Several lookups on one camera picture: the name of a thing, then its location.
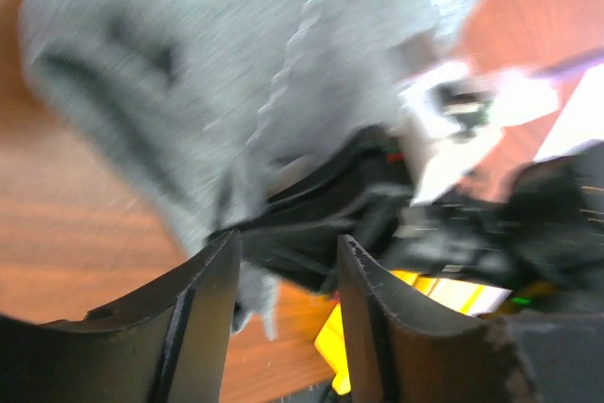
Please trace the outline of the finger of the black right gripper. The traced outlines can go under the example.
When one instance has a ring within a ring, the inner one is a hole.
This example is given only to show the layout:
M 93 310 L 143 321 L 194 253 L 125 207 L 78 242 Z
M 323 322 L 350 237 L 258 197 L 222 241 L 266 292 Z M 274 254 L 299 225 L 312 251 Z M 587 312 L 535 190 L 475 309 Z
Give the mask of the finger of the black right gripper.
M 352 233 L 372 202 L 370 185 L 292 187 L 272 197 L 265 213 L 210 237 L 236 230 L 245 260 L 314 293 L 335 293 L 338 238 Z

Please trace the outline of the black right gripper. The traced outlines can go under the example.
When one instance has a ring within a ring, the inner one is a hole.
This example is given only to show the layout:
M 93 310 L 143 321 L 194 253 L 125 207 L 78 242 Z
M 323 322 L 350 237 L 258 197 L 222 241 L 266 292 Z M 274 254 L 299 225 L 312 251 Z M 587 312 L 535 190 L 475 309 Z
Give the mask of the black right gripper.
M 350 234 L 389 270 L 493 285 L 520 299 L 600 299 L 603 145 L 521 167 L 503 202 L 457 188 L 401 214 L 378 202 Z

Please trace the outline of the grey cloth napkin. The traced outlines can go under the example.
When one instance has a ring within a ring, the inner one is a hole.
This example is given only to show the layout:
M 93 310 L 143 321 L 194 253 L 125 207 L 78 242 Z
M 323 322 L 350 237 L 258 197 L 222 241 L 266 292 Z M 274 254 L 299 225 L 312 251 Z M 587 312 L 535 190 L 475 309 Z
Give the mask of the grey cloth napkin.
M 298 163 L 394 128 L 401 46 L 453 47 L 478 0 L 23 0 L 30 88 L 159 209 L 189 255 Z

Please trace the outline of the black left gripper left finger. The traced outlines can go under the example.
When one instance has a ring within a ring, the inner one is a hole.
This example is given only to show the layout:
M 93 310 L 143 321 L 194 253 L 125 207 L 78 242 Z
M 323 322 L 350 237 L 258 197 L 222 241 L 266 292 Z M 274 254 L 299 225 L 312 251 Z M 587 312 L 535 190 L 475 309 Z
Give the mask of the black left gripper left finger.
M 2 316 L 2 401 L 218 401 L 241 249 L 225 233 L 80 321 Z

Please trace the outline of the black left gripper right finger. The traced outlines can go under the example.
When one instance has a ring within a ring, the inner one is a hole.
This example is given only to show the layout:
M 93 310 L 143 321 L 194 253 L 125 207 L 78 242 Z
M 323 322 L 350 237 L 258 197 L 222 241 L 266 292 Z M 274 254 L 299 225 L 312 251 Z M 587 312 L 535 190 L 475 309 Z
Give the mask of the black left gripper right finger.
M 338 244 L 355 402 L 600 402 L 603 318 L 455 312 L 398 279 L 350 236 Z

